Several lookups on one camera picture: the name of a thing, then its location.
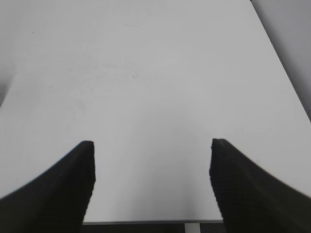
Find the white table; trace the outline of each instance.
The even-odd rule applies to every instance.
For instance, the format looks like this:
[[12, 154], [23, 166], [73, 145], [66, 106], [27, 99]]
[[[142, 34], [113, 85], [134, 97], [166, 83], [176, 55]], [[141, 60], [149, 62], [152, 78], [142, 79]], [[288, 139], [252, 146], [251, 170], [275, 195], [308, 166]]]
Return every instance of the white table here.
[[311, 194], [311, 125], [251, 2], [22, 2], [0, 196], [93, 140], [85, 221], [221, 219], [213, 138]]

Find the table surface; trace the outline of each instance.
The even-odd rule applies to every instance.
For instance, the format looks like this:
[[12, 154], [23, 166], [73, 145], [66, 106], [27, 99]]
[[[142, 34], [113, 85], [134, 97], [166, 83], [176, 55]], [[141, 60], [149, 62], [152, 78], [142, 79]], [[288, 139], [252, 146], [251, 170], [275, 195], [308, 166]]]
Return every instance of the table surface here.
[[6, 1], [0, 196], [92, 140], [86, 222], [221, 219], [213, 138], [311, 195], [311, 125], [250, 1]]

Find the scuff mark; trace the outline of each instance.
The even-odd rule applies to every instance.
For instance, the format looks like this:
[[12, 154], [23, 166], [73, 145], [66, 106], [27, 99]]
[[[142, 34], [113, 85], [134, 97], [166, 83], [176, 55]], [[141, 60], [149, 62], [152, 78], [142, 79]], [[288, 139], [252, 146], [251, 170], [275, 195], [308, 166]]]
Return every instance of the scuff mark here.
[[128, 24], [128, 23], [126, 23], [125, 26], [132, 26], [132, 27], [138, 27], [138, 28], [140, 28], [140, 26], [138, 26], [138, 25], [135, 25], [135, 24]]

